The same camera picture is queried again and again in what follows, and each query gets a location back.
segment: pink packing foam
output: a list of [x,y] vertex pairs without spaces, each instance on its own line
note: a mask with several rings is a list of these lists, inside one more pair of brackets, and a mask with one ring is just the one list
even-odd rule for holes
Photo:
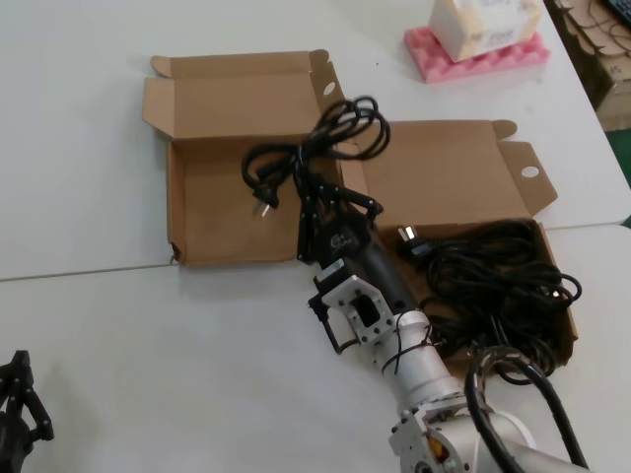
[[480,56],[453,62],[427,27],[408,30],[403,37],[425,82],[435,83],[460,77],[543,64],[550,57],[539,33],[532,39]]

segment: box lid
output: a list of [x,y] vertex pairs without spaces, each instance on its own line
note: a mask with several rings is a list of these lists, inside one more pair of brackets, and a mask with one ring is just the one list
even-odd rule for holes
[[343,99],[325,50],[154,56],[143,119],[174,140],[309,133]]
[[[512,121],[390,126],[390,145],[378,158],[341,164],[345,185],[384,205],[380,228],[528,218],[557,197],[532,146],[503,141],[517,131]],[[370,140],[357,139],[360,147]]]

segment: white table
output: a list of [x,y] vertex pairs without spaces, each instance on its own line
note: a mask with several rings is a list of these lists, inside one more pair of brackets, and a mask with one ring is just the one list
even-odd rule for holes
[[[594,471],[626,471],[631,231],[549,237],[586,291],[581,339],[552,379]],[[306,307],[311,276],[287,263],[0,284],[0,363],[31,351],[56,432],[24,472],[397,472],[393,398],[357,348],[333,353]],[[494,380],[487,393],[566,456],[533,389]]]
[[617,223],[631,192],[547,17],[544,67],[426,86],[402,45],[420,0],[0,3],[0,280],[164,264],[164,146],[140,119],[149,57],[326,48],[391,120],[509,118],[559,199],[549,229]]

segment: cardboard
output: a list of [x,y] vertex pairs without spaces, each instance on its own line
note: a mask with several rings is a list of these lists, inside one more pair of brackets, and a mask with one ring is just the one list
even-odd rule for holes
[[162,77],[145,81],[143,119],[169,140],[175,260],[293,259],[300,200],[292,180],[279,189],[279,209],[254,218],[256,201],[243,183],[241,161],[263,142],[300,142],[324,109],[343,99],[328,53],[156,56],[151,64]]
[[[420,301],[430,295],[425,275],[396,255],[397,229],[449,238],[498,221],[524,219],[536,235],[540,259],[554,262],[545,232],[533,219],[557,198],[529,143],[505,141],[512,121],[391,122],[392,138],[376,159],[342,162],[344,185],[384,205],[379,233],[392,260]],[[370,135],[357,137],[360,148]],[[526,177],[525,169],[537,169]],[[570,312],[559,317],[558,356],[566,363],[577,339]]]
[[597,0],[547,7],[602,128],[631,127],[631,33]]
[[[300,200],[292,179],[279,189],[280,206],[265,218],[241,162],[265,142],[299,143],[321,112],[343,99],[326,51],[154,57],[159,78],[145,84],[144,119],[167,143],[168,236],[183,265],[282,261],[296,257]],[[535,227],[540,257],[552,261],[543,229],[531,216],[556,198],[529,143],[509,142],[517,125],[498,121],[391,122],[391,141],[377,158],[339,164],[322,160],[327,178],[379,200],[380,237],[390,251],[397,229],[424,237],[453,237],[504,219]],[[353,152],[371,132],[339,145]],[[525,177],[534,169],[535,177]],[[393,258],[410,287],[423,281]],[[559,357],[576,339],[570,312],[559,321]]]
[[458,62],[528,41],[542,14],[541,0],[436,0],[429,27]]

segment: white box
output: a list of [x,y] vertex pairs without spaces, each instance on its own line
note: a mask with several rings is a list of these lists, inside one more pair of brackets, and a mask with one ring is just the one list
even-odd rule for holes
[[452,61],[532,38],[541,0],[436,0],[430,30]]

